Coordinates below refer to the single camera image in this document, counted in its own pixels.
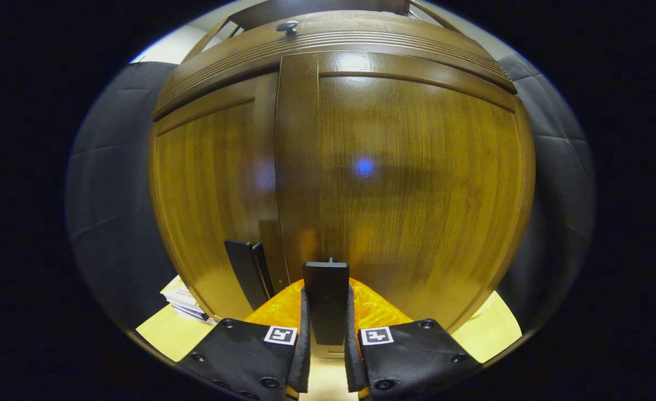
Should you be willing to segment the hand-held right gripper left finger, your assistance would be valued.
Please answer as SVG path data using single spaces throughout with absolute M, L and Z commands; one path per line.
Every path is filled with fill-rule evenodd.
M 220 400 L 298 399 L 310 373 L 310 310 L 297 280 L 244 320 L 224 318 L 178 365 Z

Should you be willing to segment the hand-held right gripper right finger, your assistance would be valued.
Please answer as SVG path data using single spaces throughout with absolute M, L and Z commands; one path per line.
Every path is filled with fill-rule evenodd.
M 435 400 L 482 370 L 437 320 L 412 320 L 353 278 L 344 361 L 348 389 L 361 400 Z

